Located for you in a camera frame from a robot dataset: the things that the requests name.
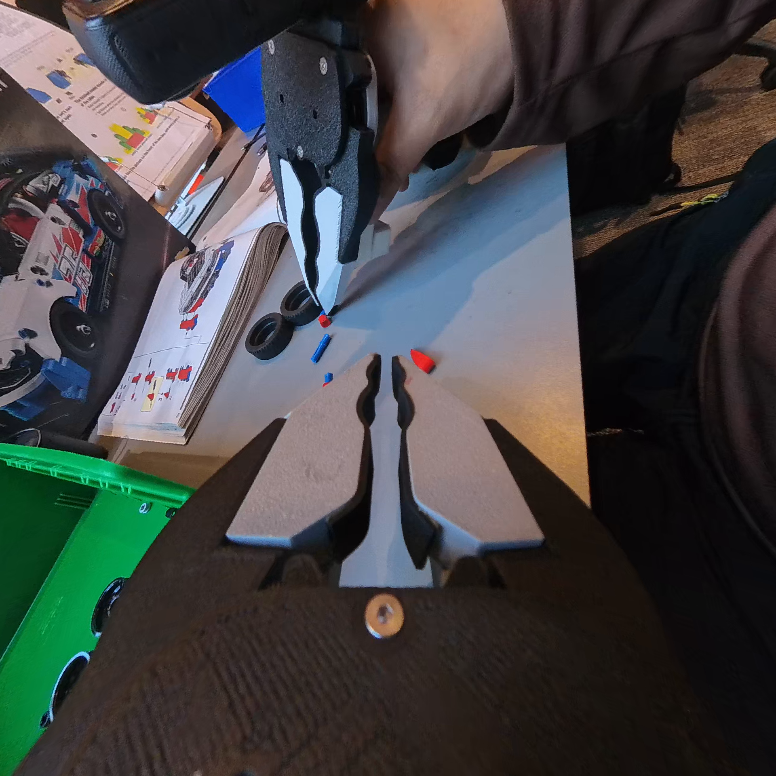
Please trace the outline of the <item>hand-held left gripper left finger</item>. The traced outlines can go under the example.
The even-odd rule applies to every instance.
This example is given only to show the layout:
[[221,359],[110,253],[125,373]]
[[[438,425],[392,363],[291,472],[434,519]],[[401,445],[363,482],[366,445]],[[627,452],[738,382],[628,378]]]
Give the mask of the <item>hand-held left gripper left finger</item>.
[[226,532],[235,544],[342,561],[369,528],[370,426],[381,357],[368,354],[292,410]]

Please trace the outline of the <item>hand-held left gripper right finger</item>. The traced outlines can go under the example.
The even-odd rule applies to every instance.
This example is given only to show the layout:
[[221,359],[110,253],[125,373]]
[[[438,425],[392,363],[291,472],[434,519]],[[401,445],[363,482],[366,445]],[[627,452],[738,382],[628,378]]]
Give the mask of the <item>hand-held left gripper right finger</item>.
[[403,356],[392,358],[401,429],[403,539],[413,565],[537,548],[540,529],[484,419]]

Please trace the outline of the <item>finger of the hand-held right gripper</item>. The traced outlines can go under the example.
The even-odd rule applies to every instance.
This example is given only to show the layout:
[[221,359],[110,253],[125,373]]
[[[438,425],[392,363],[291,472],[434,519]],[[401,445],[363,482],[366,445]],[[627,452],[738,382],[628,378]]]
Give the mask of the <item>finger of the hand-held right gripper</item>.
[[280,158],[279,166],[286,226],[306,287],[318,304],[320,300],[316,290],[318,282],[316,260],[320,247],[320,235],[314,200],[321,189],[321,178],[315,165],[308,160]]
[[318,250],[315,260],[314,291],[322,311],[329,315],[344,297],[347,286],[347,265],[339,260],[342,236],[343,197],[334,188],[321,189],[314,199],[314,215],[318,230]]

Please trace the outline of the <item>person's right forearm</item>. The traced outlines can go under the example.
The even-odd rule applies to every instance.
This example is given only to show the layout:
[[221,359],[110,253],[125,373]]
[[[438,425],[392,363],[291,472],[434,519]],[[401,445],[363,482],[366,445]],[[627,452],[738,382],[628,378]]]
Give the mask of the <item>person's right forearm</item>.
[[724,61],[774,1],[503,2],[513,92],[467,131],[480,148],[564,143]]

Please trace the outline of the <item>grey desk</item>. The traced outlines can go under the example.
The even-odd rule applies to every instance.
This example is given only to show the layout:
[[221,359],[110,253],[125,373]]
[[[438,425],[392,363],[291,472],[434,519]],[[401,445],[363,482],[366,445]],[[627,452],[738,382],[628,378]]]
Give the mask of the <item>grey desk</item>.
[[376,522],[342,565],[345,587],[429,587],[401,535],[400,429],[391,359],[415,348],[433,377],[496,419],[590,501],[577,298],[563,146],[462,157],[421,171],[383,217],[389,252],[352,277],[328,331],[301,327],[277,358],[238,344],[186,445],[107,438],[110,460],[199,487],[270,421],[370,352],[382,357],[376,397]]

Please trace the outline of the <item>person's right hand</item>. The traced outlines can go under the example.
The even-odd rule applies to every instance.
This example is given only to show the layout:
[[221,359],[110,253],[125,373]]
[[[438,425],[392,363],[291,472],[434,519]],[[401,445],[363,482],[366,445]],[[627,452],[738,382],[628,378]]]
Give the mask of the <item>person's right hand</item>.
[[504,107],[514,70],[500,1],[369,2],[361,21],[386,111],[376,221],[435,144]]

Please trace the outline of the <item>blue container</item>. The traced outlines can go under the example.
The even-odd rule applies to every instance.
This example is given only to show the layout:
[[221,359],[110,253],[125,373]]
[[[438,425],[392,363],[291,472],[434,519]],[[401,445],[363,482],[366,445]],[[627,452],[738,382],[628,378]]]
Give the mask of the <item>blue container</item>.
[[261,48],[257,47],[221,68],[203,87],[244,133],[257,131],[266,121],[261,70]]

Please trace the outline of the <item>black rubber tyre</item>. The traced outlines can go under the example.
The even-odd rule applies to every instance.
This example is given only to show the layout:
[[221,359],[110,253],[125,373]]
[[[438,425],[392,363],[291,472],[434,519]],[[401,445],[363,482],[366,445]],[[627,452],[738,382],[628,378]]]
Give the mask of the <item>black rubber tyre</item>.
[[246,351],[262,362],[279,356],[293,338],[295,326],[279,312],[273,312],[258,319],[247,332]]
[[322,309],[310,294],[304,281],[297,282],[283,297],[279,313],[291,326],[298,328],[315,321]]

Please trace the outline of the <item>open instruction booklet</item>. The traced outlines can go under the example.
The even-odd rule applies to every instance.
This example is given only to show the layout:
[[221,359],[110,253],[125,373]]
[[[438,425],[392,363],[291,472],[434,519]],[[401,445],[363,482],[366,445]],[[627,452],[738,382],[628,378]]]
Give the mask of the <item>open instruction booklet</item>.
[[269,223],[170,264],[99,435],[189,441],[288,238]]

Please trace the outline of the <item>black tumbler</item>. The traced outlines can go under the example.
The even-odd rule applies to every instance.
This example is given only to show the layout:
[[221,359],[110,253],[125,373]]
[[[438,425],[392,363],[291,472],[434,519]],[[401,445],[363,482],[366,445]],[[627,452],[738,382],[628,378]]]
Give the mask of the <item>black tumbler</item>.
[[108,451],[100,444],[52,432],[47,428],[38,428],[35,431],[39,436],[36,446],[40,448],[65,451],[100,460],[106,460],[108,457]]

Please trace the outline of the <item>green plastic bin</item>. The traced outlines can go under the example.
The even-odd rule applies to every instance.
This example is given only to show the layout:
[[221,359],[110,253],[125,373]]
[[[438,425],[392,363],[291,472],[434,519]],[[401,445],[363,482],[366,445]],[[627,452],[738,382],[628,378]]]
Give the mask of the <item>green plastic bin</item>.
[[1,773],[89,664],[126,580],[185,485],[107,460],[2,444]]

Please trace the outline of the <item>toy car box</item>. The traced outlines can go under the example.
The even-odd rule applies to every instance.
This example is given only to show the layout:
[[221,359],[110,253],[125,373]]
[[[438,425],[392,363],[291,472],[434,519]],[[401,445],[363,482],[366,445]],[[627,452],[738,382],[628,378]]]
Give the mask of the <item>toy car box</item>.
[[6,71],[1,92],[1,433],[86,439],[191,241]]

